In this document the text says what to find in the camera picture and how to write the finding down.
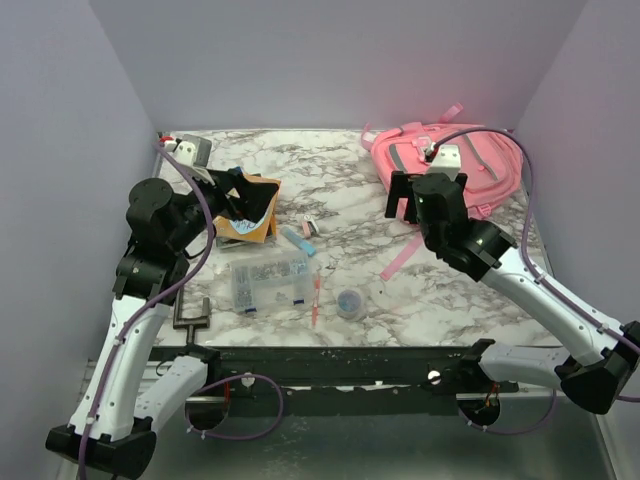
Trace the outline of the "pink white mini stapler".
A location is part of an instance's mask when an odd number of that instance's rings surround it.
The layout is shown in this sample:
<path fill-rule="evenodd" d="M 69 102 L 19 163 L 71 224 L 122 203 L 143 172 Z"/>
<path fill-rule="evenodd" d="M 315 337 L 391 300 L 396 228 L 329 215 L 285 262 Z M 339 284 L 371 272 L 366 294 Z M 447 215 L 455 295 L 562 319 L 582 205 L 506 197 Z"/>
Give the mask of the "pink white mini stapler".
<path fill-rule="evenodd" d="M 320 230 L 318 225 L 314 219 L 314 217 L 310 214 L 303 214 L 300 217 L 301 228 L 306 239 L 309 239 L 313 236 L 318 236 L 320 234 Z"/>

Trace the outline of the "pink student backpack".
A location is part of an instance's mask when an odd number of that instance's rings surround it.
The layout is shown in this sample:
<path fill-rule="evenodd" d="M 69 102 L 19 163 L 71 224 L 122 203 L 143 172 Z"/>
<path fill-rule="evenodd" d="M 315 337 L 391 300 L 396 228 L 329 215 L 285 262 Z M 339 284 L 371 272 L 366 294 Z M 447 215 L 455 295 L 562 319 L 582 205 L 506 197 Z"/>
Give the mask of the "pink student backpack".
<path fill-rule="evenodd" d="M 415 225 L 418 238 L 383 271 L 390 278 L 420 243 L 454 270 L 480 281 L 516 243 L 489 218 L 521 183 L 523 155 L 508 131 L 412 122 L 361 135 L 387 191 L 385 215 Z"/>

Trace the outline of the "pink red pen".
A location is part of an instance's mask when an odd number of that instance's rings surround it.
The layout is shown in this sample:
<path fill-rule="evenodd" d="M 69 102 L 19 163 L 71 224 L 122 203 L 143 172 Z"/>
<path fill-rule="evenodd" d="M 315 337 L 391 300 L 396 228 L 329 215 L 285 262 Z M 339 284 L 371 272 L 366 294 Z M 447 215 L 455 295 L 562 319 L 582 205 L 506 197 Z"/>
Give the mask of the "pink red pen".
<path fill-rule="evenodd" d="M 319 316 L 319 297 L 321 291 L 321 273 L 318 270 L 314 282 L 314 298 L 312 303 L 312 327 L 315 328 Z"/>

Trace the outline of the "clear jar of paper clips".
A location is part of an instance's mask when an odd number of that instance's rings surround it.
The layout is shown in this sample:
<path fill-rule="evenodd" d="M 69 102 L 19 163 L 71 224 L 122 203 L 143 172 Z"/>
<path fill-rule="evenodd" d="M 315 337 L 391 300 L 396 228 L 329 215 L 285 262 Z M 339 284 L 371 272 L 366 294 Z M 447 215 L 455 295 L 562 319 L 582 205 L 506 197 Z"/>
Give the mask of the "clear jar of paper clips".
<path fill-rule="evenodd" d="M 364 301 L 361 293 L 354 289 L 342 290 L 336 297 L 336 313 L 344 319 L 356 319 L 361 316 Z"/>

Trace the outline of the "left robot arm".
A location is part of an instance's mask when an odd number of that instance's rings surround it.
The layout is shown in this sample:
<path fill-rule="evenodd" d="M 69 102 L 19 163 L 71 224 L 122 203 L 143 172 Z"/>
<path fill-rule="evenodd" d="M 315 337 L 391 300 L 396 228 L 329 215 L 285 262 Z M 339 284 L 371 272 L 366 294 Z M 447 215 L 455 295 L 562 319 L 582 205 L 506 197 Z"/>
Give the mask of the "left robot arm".
<path fill-rule="evenodd" d="M 131 236 L 116 268 L 105 342 L 71 419 L 52 428 L 45 447 L 78 466 L 119 479 L 137 479 L 150 464 L 164 424 L 195 392 L 214 393 L 222 380 L 218 351 L 184 347 L 169 370 L 139 391 L 159 329 L 198 269 L 186 249 L 201 233 L 214 241 L 218 216 L 261 220 L 277 197 L 275 180 L 238 169 L 190 173 L 192 190 L 176 193 L 161 178 L 144 179 L 129 193 Z"/>

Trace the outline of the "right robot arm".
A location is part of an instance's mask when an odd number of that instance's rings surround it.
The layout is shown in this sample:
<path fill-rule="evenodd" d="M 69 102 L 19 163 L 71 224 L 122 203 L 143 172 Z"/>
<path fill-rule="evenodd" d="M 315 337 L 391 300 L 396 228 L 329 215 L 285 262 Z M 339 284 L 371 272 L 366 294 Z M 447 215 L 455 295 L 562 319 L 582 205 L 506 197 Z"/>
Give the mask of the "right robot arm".
<path fill-rule="evenodd" d="M 516 241 L 486 220 L 469 217 L 467 177 L 444 173 L 391 175 L 385 215 L 406 200 L 405 218 L 419 226 L 426 248 L 452 269 L 506 296 L 559 340 L 557 347 L 476 342 L 459 362 L 459 376 L 480 392 L 494 382 L 559 390 L 574 404 L 607 413 L 639 363 L 639 325 L 596 311 L 553 277 L 526 262 Z"/>

